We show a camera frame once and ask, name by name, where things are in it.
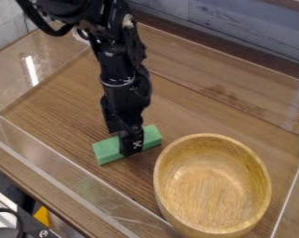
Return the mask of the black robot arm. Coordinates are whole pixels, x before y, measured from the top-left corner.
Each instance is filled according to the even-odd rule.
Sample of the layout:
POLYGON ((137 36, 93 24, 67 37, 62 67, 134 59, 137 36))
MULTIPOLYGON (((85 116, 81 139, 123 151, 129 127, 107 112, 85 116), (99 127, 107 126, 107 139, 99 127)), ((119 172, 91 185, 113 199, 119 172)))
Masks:
POLYGON ((143 66, 146 46, 126 0, 15 0, 38 29, 61 37, 70 30, 90 44, 99 65, 103 96, 99 104, 107 130, 115 133, 119 152, 143 149, 142 111, 151 95, 143 66))

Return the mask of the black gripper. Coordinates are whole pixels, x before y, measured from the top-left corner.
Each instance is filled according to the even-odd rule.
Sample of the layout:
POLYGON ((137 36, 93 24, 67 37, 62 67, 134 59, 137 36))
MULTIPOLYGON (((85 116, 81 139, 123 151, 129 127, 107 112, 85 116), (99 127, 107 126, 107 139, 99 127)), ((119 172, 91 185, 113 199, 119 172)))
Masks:
POLYGON ((149 71, 143 66, 127 81, 101 80, 103 96, 99 99, 105 125, 110 134, 117 133, 119 152, 127 157, 142 151, 142 111, 150 103, 151 85, 149 71))

